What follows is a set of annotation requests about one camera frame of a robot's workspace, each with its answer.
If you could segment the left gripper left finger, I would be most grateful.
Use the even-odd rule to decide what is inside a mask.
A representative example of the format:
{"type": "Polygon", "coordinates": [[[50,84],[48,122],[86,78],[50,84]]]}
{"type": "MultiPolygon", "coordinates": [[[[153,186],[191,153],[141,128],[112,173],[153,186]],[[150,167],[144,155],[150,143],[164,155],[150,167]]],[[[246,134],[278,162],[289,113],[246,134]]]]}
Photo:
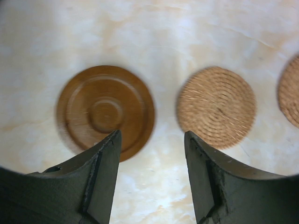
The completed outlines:
{"type": "Polygon", "coordinates": [[[0,169],[3,224],[107,224],[121,153],[121,132],[44,172],[0,169]]]}

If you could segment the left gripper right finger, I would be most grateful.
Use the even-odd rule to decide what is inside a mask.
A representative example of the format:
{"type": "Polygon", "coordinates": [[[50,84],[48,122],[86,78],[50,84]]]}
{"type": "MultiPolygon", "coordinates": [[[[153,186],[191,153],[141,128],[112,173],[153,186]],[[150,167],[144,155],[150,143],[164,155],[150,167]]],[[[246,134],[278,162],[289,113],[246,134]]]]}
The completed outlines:
{"type": "Polygon", "coordinates": [[[298,223],[298,175],[248,166],[191,131],[185,133],[184,145],[197,223],[298,223]]]}

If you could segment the dark wooden coaster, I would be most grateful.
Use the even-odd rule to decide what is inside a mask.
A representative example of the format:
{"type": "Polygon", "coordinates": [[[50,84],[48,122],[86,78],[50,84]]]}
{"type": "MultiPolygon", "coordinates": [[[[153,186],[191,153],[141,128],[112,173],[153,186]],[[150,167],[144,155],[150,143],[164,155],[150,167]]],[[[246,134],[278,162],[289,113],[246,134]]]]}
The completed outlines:
{"type": "Polygon", "coordinates": [[[56,119],[62,141],[76,154],[120,130],[120,160],[125,161],[149,140],[155,107],[139,77],[121,67],[101,65],[69,80],[58,98],[56,119]]]}

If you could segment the woven coaster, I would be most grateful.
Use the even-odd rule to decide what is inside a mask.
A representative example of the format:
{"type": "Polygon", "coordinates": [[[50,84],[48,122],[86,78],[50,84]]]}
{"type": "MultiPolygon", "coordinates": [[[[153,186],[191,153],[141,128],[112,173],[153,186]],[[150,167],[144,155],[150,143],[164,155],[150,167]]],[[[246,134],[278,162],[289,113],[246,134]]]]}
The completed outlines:
{"type": "Polygon", "coordinates": [[[299,127],[299,55],[284,68],[278,83],[280,111],[295,127],[299,127]]]}
{"type": "Polygon", "coordinates": [[[240,143],[256,118],[256,97],[238,74],[217,66],[192,75],[181,88],[176,116],[182,131],[192,131],[223,150],[240,143]]]}

